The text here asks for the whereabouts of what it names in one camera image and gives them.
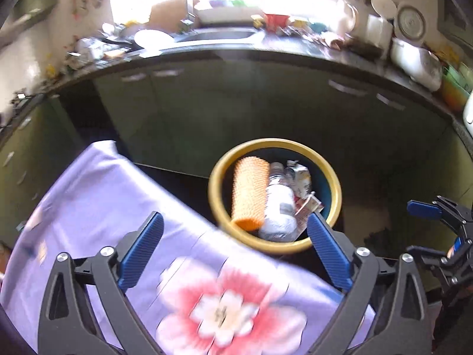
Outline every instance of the pink flower print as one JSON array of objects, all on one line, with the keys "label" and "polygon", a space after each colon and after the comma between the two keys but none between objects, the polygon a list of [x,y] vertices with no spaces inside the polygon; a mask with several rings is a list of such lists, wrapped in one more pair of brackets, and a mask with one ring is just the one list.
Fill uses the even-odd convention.
[{"label": "pink flower print", "polygon": [[161,275],[158,295],[173,310],[156,339],[174,355],[289,355],[299,348],[306,316],[270,305],[287,290],[275,268],[242,270],[228,260],[217,274],[177,258]]}]

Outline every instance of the black countertop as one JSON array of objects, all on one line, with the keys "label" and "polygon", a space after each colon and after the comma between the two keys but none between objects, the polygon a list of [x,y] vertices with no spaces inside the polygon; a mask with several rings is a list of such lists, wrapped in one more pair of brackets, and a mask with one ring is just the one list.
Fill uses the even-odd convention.
[{"label": "black countertop", "polygon": [[[82,80],[94,79],[102,75],[157,65],[163,62],[190,61],[200,59],[251,59],[287,63],[302,67],[334,72],[339,75],[364,81],[388,91],[402,95],[421,104],[451,123],[453,129],[467,148],[473,159],[473,138],[465,128],[461,118],[455,116],[443,103],[427,89],[413,82],[405,73],[385,62],[371,62],[349,51],[336,51],[320,44],[297,38],[280,38],[273,34],[258,33],[259,39],[243,41],[209,41],[207,44],[180,43],[176,48],[157,52],[138,51],[123,59],[98,62],[77,71],[73,76],[63,78],[47,92],[56,93],[60,89]],[[16,128],[28,112],[43,98],[33,99],[20,114],[14,124],[0,134],[0,148],[8,135]]]}]

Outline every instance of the plastic water bottle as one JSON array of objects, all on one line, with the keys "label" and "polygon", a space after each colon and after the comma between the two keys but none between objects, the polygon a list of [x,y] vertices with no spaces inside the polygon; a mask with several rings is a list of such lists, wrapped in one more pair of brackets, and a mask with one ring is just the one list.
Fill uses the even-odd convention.
[{"label": "plastic water bottle", "polygon": [[294,193],[281,163],[271,163],[269,185],[266,188],[264,224],[258,235],[267,241],[290,242],[297,238]]}]

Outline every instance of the red cup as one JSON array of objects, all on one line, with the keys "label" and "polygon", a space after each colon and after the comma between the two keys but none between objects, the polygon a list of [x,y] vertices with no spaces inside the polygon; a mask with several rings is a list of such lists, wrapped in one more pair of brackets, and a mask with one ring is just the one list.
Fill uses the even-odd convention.
[{"label": "red cup", "polygon": [[288,25],[289,16],[286,14],[265,14],[266,30],[276,32],[278,28],[285,28]]}]

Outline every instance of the kitchen sink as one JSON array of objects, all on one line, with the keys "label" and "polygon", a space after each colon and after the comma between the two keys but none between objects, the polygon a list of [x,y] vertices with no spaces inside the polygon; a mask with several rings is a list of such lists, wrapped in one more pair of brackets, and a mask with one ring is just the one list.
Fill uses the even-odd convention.
[{"label": "kitchen sink", "polygon": [[179,35],[174,42],[205,40],[241,40],[256,34],[255,28],[206,28]]}]

